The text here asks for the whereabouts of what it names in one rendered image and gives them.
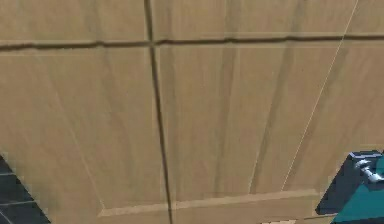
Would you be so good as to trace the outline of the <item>light wooden cupboard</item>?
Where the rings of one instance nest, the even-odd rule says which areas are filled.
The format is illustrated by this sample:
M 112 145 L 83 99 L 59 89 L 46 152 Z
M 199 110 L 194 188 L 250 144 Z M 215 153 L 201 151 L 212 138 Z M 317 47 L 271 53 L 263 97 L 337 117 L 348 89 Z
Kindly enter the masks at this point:
M 384 151 L 384 0 L 0 0 L 0 222 L 329 224 Z

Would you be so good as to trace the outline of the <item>silver faucet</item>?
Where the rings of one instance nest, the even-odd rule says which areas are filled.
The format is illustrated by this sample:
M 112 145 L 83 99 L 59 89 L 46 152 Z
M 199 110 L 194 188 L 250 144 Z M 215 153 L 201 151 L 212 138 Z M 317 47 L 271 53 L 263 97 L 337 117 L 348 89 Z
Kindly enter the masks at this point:
M 384 177 L 374 170 L 373 162 L 370 160 L 360 160 L 355 164 L 355 168 L 359 170 L 370 183 L 379 183 L 384 181 Z

